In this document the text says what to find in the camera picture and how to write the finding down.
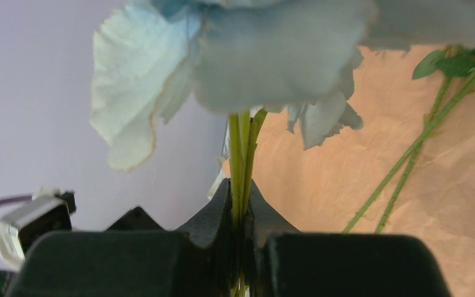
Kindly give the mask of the blue flower stem bunch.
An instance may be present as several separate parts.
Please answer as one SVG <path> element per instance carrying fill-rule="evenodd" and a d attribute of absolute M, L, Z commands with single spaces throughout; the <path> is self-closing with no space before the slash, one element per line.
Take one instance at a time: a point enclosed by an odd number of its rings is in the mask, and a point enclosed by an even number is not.
<path fill-rule="evenodd" d="M 109 165 L 150 157 L 155 122 L 189 95 L 228 117 L 231 215 L 243 226 L 257 138 L 268 113 L 288 112 L 305 149 L 362 128 L 349 105 L 360 46 L 475 47 L 475 1 L 129 1 L 93 36 L 90 123 Z"/>

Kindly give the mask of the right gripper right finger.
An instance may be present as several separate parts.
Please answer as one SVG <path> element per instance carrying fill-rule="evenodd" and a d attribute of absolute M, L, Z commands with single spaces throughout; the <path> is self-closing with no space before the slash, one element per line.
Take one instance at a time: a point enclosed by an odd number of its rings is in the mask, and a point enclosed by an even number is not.
<path fill-rule="evenodd" d="M 249 296 L 270 296 L 268 260 L 264 253 L 267 238 L 274 233 L 298 232 L 298 229 L 278 213 L 263 197 L 255 181 L 244 224 L 243 272 Z"/>

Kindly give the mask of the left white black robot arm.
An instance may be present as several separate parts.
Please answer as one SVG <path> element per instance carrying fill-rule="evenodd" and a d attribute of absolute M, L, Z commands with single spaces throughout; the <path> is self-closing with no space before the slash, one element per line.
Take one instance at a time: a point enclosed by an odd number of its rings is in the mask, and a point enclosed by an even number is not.
<path fill-rule="evenodd" d="M 115 221 L 108 231 L 130 231 L 130 230 L 163 230 L 163 228 L 152 219 L 141 207 L 129 210 L 121 218 Z M 13 270 L 0 269 L 0 297 L 3 297 L 17 273 Z"/>

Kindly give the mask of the cream white rose stem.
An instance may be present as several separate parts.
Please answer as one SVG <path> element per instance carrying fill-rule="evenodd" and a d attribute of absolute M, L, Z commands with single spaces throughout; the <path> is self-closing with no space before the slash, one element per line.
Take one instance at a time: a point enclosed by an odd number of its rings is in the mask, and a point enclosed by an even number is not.
<path fill-rule="evenodd" d="M 434 136 L 436 128 L 464 97 L 475 93 L 475 47 L 467 48 L 462 45 L 447 45 L 441 50 L 437 49 L 430 52 L 414 68 L 412 79 L 423 79 L 436 72 L 443 75 L 443 81 L 430 111 L 423 117 L 422 132 L 393 165 L 370 197 L 355 213 L 354 217 L 350 219 L 343 229 L 343 233 L 349 233 L 353 230 L 358 221 L 397 174 L 398 170 L 404 167 L 374 232 L 381 233 L 384 230 L 398 197 L 416 165 L 417 158 L 425 142 Z"/>

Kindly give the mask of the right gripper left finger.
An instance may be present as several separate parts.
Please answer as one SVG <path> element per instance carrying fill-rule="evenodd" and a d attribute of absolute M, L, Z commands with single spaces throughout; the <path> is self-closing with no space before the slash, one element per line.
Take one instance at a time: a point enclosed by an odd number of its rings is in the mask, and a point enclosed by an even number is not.
<path fill-rule="evenodd" d="M 232 260 L 232 199 L 230 181 L 222 180 L 212 200 L 176 231 L 185 233 L 204 259 L 194 273 L 202 277 L 202 296 L 229 296 Z"/>

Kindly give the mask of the peach wrapping paper sheet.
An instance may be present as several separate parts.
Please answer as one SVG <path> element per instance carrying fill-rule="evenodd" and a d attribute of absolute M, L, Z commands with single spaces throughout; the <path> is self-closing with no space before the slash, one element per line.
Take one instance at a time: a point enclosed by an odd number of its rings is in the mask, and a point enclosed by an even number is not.
<path fill-rule="evenodd" d="M 285 113 L 267 116 L 253 178 L 266 200 L 304 231 L 342 231 L 423 128 L 442 84 L 436 72 L 412 79 L 430 52 L 364 50 L 351 104 L 364 127 L 343 129 L 304 150 Z M 372 233 L 402 167 L 351 232 Z M 454 296 L 475 296 L 475 93 L 464 97 L 419 154 L 382 233 L 417 236 L 432 250 Z"/>

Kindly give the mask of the cream ribbon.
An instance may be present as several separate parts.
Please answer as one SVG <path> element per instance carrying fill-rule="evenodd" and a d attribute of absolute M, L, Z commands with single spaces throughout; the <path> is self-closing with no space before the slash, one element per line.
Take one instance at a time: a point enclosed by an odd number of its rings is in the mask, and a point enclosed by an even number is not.
<path fill-rule="evenodd" d="M 226 160 L 227 160 L 227 158 L 225 158 L 223 156 L 216 157 L 216 164 L 217 164 L 217 167 L 218 167 L 218 174 L 217 174 L 217 176 L 215 178 L 215 181 L 213 182 L 212 186 L 208 190 L 208 193 L 207 193 L 208 200 L 212 200 L 212 198 L 214 197 L 214 195 L 215 195 L 218 187 L 220 186 L 221 182 L 226 178 L 225 171 L 222 169 L 223 164 L 225 163 Z"/>

